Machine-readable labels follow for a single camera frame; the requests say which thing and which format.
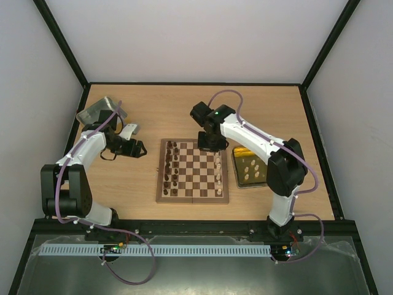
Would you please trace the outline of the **wooden chess board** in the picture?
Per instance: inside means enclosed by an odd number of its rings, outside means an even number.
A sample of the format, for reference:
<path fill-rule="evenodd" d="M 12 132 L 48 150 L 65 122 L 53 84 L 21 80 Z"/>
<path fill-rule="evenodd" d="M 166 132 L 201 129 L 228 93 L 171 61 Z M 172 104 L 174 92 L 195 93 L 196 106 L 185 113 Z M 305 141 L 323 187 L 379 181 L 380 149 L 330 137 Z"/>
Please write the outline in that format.
<path fill-rule="evenodd" d="M 156 202 L 228 204 L 226 151 L 201 151 L 196 139 L 162 139 Z"/>

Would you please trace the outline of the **gold tin with pieces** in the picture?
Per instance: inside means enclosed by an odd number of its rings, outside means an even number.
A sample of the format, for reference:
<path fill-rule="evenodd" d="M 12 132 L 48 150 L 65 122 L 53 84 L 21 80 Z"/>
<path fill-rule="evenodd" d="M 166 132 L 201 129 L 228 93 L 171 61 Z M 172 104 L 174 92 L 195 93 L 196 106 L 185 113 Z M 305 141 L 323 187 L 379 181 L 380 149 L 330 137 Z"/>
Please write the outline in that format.
<path fill-rule="evenodd" d="M 267 164 L 244 146 L 232 149 L 236 185 L 240 189 L 267 186 Z"/>

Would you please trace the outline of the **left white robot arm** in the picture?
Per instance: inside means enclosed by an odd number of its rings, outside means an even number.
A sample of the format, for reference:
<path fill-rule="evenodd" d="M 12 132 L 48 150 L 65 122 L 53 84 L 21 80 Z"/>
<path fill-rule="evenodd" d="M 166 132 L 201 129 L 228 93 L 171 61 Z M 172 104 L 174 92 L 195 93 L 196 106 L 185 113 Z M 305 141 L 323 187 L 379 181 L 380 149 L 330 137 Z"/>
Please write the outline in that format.
<path fill-rule="evenodd" d="M 96 157 L 109 150 L 114 157 L 140 158 L 147 154 L 142 141 L 132 138 L 135 124 L 123 124 L 120 106 L 103 109 L 98 120 L 82 129 L 76 144 L 54 164 L 41 168 L 42 210 L 60 223 L 82 222 L 89 226 L 110 226 L 117 213 L 93 200 L 87 171 Z"/>

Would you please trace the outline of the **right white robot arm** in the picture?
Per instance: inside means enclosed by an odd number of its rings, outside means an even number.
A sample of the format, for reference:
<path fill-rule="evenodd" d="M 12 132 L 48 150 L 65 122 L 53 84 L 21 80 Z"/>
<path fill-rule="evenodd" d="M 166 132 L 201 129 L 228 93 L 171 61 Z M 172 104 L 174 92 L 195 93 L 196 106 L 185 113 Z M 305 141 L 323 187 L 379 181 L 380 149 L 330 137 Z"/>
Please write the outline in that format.
<path fill-rule="evenodd" d="M 276 241 L 289 234 L 294 220 L 293 208 L 308 172 L 300 143 L 275 138 L 242 120 L 234 109 L 223 104 L 211 109 L 204 102 L 196 104 L 190 116 L 203 128 L 198 133 L 198 148 L 219 152 L 234 140 L 252 151 L 267 165 L 267 186 L 273 192 L 273 203 L 267 217 L 268 235 Z"/>

